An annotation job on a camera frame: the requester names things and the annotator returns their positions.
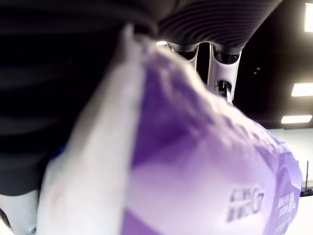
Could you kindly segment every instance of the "fluorescent light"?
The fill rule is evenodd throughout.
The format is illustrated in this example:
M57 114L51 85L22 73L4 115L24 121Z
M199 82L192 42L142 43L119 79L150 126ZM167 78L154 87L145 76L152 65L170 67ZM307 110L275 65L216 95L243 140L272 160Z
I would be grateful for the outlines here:
M157 46L160 46L160 45L166 45L167 42L166 41L159 41L156 43Z
M282 124L309 122L311 118L312 118L312 115L283 116Z
M313 32L313 4L312 3L305 4L304 31Z
M311 96L313 95L313 82L295 83L291 93L292 96Z

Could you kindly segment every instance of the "white wall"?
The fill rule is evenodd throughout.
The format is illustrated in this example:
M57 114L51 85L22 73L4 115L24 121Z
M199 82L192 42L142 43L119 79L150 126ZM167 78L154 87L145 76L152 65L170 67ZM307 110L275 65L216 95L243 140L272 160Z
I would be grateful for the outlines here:
M313 180L313 129L272 129L269 130L281 141L285 141L294 158L299 161L303 180L306 179L307 161L309 161L308 180Z

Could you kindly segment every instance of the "white floor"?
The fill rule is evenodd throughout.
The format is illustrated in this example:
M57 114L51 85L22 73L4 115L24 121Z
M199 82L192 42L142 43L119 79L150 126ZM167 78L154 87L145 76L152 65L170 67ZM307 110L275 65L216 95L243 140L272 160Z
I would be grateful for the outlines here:
M313 196L301 197L298 213L285 235L312 233ZM12 235L11 231L0 220L0 235Z

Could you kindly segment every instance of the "purple bag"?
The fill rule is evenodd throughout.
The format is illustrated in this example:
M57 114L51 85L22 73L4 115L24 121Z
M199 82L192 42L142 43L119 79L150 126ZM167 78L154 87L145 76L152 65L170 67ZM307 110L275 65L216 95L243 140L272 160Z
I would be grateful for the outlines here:
M209 92L178 55L132 40L47 170L38 231L284 234L302 183L285 143ZM76 223L77 213L88 216Z

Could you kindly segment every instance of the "white plastic casing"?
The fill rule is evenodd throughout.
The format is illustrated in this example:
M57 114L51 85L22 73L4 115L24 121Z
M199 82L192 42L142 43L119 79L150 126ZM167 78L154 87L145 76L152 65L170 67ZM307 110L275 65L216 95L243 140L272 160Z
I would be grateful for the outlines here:
M227 81L231 84L231 100L234 99L234 91L237 80L237 72L241 52L238 60L234 64L223 64L217 61L213 54L213 45L210 44L210 65L208 73L208 86L214 89L214 84L218 81Z
M0 195L0 208L6 214L14 235L34 235L37 222L38 192L20 196Z

